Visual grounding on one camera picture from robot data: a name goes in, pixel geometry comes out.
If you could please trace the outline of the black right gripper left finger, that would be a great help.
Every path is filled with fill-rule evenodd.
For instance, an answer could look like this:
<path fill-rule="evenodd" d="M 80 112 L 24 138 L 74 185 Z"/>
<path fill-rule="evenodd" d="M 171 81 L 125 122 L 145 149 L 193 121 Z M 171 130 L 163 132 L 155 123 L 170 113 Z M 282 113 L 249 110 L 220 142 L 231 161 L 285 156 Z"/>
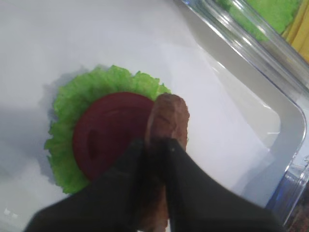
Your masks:
<path fill-rule="evenodd" d="M 27 232 L 136 232 L 143 141 L 133 141 L 102 176 L 83 190 L 37 212 Z"/>

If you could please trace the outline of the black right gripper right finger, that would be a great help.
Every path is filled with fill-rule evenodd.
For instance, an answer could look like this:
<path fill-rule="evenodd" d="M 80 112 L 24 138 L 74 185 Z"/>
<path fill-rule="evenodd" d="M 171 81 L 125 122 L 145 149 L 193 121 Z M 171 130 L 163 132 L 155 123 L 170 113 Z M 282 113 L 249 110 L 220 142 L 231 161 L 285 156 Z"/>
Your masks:
<path fill-rule="evenodd" d="M 283 232 L 267 209 L 225 189 L 175 139 L 154 140 L 158 173 L 166 185 L 173 232 Z"/>

